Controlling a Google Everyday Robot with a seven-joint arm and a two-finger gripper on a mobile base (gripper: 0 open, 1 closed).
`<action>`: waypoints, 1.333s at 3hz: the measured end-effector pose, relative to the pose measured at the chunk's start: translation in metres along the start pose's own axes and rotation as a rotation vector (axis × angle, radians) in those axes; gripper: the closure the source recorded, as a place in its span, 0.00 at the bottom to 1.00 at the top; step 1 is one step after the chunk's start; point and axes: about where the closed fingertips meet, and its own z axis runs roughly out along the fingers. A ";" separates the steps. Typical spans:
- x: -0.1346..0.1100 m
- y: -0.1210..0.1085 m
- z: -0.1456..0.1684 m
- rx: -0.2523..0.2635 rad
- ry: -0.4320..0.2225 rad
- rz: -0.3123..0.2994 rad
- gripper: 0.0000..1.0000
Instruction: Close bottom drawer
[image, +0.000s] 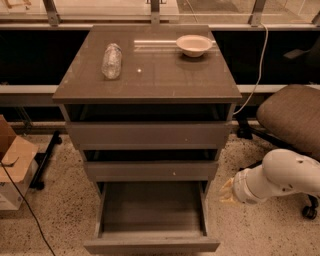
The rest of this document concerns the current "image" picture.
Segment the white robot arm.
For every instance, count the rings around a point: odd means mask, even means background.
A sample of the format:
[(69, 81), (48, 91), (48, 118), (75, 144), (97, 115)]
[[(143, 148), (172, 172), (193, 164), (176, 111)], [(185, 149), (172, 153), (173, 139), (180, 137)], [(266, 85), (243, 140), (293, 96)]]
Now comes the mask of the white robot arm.
[(297, 193), (320, 197), (320, 163), (291, 150), (275, 149), (264, 156), (261, 164), (230, 178), (220, 189), (219, 199), (254, 205)]

